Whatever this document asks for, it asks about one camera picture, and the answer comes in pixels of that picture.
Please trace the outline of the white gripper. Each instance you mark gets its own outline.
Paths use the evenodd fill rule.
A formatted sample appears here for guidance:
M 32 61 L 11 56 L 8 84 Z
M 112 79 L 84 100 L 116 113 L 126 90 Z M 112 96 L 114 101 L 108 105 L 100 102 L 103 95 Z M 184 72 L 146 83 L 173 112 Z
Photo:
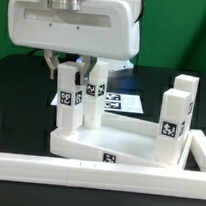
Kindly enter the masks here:
M 143 0 L 10 0 L 8 32 L 15 45 L 45 49 L 52 80 L 59 51 L 81 54 L 76 85 L 86 86 L 97 57 L 127 60 L 138 54 L 143 9 Z

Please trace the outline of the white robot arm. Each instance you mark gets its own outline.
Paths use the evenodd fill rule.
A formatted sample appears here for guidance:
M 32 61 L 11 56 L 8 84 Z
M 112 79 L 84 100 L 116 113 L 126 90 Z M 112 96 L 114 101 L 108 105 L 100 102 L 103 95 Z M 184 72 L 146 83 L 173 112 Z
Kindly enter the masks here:
M 60 53 L 87 58 L 80 83 L 99 58 L 128 60 L 139 52 L 144 0 L 10 0 L 8 32 L 15 45 L 44 51 L 51 71 Z

